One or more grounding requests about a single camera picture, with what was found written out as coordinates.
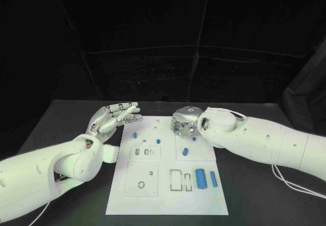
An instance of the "black backdrop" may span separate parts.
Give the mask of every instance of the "black backdrop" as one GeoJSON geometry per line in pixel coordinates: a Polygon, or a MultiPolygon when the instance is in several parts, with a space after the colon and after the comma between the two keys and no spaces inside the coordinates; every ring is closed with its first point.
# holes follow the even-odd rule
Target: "black backdrop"
{"type": "Polygon", "coordinates": [[[1,1],[1,154],[53,99],[281,104],[324,11],[317,0],[1,1]]]}

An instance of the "blue block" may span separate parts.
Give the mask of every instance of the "blue block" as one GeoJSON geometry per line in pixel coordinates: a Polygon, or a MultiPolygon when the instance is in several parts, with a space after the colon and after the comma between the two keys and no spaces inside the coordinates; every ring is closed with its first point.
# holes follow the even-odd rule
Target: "blue block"
{"type": "Polygon", "coordinates": [[[196,169],[194,173],[196,173],[197,188],[199,189],[207,188],[206,177],[204,177],[204,170],[203,169],[196,169]]]}
{"type": "Polygon", "coordinates": [[[216,178],[214,178],[214,172],[210,171],[210,177],[212,177],[212,186],[216,187],[217,183],[216,183],[216,178]]]}
{"type": "Polygon", "coordinates": [[[186,156],[187,155],[187,148],[184,147],[181,155],[186,156]]]}

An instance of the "black table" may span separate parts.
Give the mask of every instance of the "black table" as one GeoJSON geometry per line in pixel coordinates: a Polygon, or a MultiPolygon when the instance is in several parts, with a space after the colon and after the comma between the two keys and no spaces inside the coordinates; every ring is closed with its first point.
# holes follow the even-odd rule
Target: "black table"
{"type": "MultiPolygon", "coordinates": [[[[72,140],[85,132],[87,121],[100,106],[116,104],[109,101],[54,100],[38,124],[21,146],[20,153],[72,140]]],[[[288,127],[291,124],[276,104],[213,104],[139,102],[141,114],[170,116],[180,107],[220,107],[246,116],[271,120],[288,127]]],[[[119,145],[122,127],[108,140],[119,145]]],[[[275,178],[271,166],[253,162],[214,148],[227,216],[181,215],[105,215],[115,164],[102,163],[96,177],[69,190],[49,204],[34,226],[320,226],[326,223],[326,200],[291,190],[275,178]]],[[[324,192],[326,182],[311,175],[279,167],[285,179],[317,192],[324,192]]],[[[2,226],[28,225],[43,207],[2,223],[2,226]]]]}

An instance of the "blue cylinder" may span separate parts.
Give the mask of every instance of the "blue cylinder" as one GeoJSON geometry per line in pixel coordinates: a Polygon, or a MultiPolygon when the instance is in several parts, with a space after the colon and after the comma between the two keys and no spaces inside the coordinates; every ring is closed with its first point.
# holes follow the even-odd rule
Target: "blue cylinder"
{"type": "Polygon", "coordinates": [[[196,173],[197,188],[199,189],[207,188],[206,177],[204,177],[204,170],[203,169],[196,169],[194,173],[196,173]]]}
{"type": "Polygon", "coordinates": [[[181,155],[186,156],[187,155],[187,148],[184,147],[181,155]]]}
{"type": "Polygon", "coordinates": [[[214,178],[214,172],[210,171],[210,177],[212,177],[212,186],[216,187],[217,183],[216,183],[216,178],[214,178]]]}

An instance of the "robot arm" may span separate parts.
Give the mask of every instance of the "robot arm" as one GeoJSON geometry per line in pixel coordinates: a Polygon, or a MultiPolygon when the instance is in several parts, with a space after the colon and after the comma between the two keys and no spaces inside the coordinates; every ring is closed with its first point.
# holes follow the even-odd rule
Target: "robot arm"
{"type": "Polygon", "coordinates": [[[263,119],[237,118],[219,108],[204,112],[194,107],[178,109],[171,120],[174,134],[190,136],[193,125],[212,146],[256,162],[291,167],[326,181],[326,137],[263,119]],[[180,126],[177,122],[184,120],[187,125],[180,126]]]}
{"type": "Polygon", "coordinates": [[[118,147],[103,145],[116,126],[141,121],[137,103],[102,107],[85,134],[72,141],[0,162],[0,223],[24,215],[89,181],[102,162],[116,161],[118,147]],[[53,172],[62,177],[54,180],[53,172]]]}

